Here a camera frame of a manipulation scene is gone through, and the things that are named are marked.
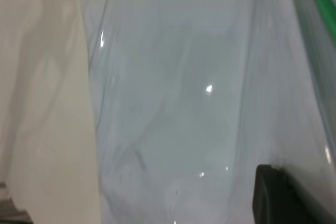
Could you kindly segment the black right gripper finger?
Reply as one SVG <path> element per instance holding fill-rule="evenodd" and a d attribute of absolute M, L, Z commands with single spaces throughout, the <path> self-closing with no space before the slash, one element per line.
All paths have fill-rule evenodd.
<path fill-rule="evenodd" d="M 255 223 L 335 223 L 335 216 L 286 170 L 256 167 L 252 210 Z"/>

